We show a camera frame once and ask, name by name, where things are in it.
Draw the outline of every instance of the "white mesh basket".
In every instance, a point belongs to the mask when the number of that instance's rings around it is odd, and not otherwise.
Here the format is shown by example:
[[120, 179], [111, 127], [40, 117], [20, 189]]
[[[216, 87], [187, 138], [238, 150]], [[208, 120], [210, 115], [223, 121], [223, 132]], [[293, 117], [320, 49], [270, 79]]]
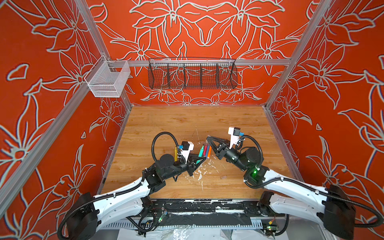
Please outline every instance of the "white mesh basket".
[[112, 72], [108, 62], [102, 56], [98, 63], [91, 69], [96, 71], [94, 74], [90, 73], [85, 77], [88, 87], [95, 97], [100, 98], [118, 98], [124, 89], [131, 69], [128, 62], [124, 63], [120, 72]]

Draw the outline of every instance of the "orange wall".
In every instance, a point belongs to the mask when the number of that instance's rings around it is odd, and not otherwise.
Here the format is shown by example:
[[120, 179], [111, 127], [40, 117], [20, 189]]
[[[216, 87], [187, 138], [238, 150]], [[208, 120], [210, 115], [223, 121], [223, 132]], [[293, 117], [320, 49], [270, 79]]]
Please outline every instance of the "orange wall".
[[[2, 3], [0, 187], [100, 57], [74, 1]], [[0, 238], [57, 239], [79, 195], [96, 193], [125, 114], [121, 98], [89, 92], [0, 219]]]
[[[272, 108], [304, 180], [384, 214], [384, 3], [334, 1]], [[374, 221], [357, 208], [356, 221]], [[384, 238], [384, 226], [355, 239]]]
[[[87, 0], [114, 60], [289, 58], [317, 2]], [[148, 89], [146, 68], [135, 67], [126, 91], [137, 105], [263, 104], [283, 68], [240, 67], [233, 90], [160, 91]]]

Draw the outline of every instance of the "green marker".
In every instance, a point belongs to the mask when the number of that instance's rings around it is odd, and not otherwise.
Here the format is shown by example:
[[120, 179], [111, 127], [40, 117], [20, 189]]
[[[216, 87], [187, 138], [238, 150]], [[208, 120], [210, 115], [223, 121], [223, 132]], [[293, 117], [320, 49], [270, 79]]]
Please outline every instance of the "green marker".
[[200, 149], [200, 152], [199, 152], [199, 157], [202, 157], [203, 156], [203, 152], [204, 152], [204, 145], [201, 147]]

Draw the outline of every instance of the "robotic arm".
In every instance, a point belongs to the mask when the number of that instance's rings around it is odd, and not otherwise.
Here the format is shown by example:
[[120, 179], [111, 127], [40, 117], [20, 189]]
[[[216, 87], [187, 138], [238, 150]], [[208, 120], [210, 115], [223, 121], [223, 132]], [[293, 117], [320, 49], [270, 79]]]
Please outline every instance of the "robotic arm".
[[[170, 135], [176, 143], [178, 149], [176, 161], [170, 154], [163, 155], [159, 160], [154, 156], [156, 139], [163, 134]], [[176, 181], [177, 176], [185, 171], [192, 176], [193, 172], [206, 160], [205, 157], [190, 153], [193, 148], [192, 142], [183, 141], [179, 146], [175, 137], [169, 132], [159, 133], [152, 142], [152, 156], [155, 163], [142, 171], [142, 177], [106, 194], [92, 197], [88, 192], [80, 196], [60, 223], [57, 232], [58, 238], [60, 240], [87, 240], [105, 225], [125, 217], [136, 225], [129, 216], [138, 214], [145, 216], [149, 213], [152, 208], [149, 195], [162, 189], [166, 185], [166, 179], [173, 177]], [[69, 237], [62, 235], [65, 224]], [[143, 231], [150, 231], [153, 226]]]
[[[263, 166], [264, 158], [260, 145], [253, 137], [241, 133], [240, 128], [230, 127], [228, 134], [231, 135], [230, 141], [207, 137], [208, 143], [219, 159], [224, 157], [227, 162], [234, 164], [241, 171], [245, 171], [244, 183], [250, 188], [265, 188], [292, 197], [265, 191], [258, 202], [259, 214], [268, 216], [275, 213], [287, 214], [287, 222], [283, 231], [288, 225], [289, 215], [324, 225], [334, 235], [347, 240], [353, 239], [355, 227], [377, 227], [383, 223], [383, 217], [378, 211], [348, 199], [343, 190], [336, 185], [331, 185], [327, 189], [306, 184]], [[252, 140], [256, 147], [242, 147], [245, 138]], [[356, 209], [353, 205], [375, 214], [376, 221], [355, 223]], [[282, 234], [283, 231], [276, 233], [275, 230], [265, 229], [265, 234], [275, 236]]]

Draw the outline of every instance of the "wooden tabletop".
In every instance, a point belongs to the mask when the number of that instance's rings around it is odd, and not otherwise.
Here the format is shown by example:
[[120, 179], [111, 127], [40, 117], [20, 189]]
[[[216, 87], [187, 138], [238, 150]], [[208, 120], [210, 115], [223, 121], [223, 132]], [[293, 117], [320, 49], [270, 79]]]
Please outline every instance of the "wooden tabletop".
[[[121, 138], [102, 193], [112, 191], [141, 177], [141, 171], [153, 164], [151, 144], [162, 131], [171, 132], [178, 143], [191, 141], [194, 153], [199, 153], [208, 135], [230, 139], [228, 127], [240, 127], [260, 144], [263, 165], [287, 177], [292, 177], [261, 107], [249, 106], [165, 106], [133, 107]], [[244, 146], [254, 146], [245, 140]], [[157, 159], [163, 154], [174, 155], [175, 144], [168, 135], [156, 141]], [[213, 198], [258, 199], [263, 190], [251, 189], [243, 182], [244, 172], [236, 166], [217, 159], [211, 152], [190, 177], [186, 172], [177, 182], [168, 179], [167, 185], [151, 198]]]

